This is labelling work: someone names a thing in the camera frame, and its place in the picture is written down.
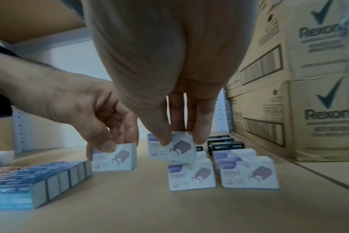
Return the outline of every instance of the wall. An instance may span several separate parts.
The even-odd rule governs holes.
[[[65,71],[110,80],[109,75],[99,59],[92,40],[39,50],[24,54],[24,57],[50,64]],[[30,125],[32,144],[35,150],[81,146],[86,144],[80,135],[69,125],[55,123],[36,116],[30,116]],[[148,130],[143,126],[140,120],[138,121],[138,126],[140,140],[145,140]],[[213,118],[212,132],[215,131],[216,124]]]

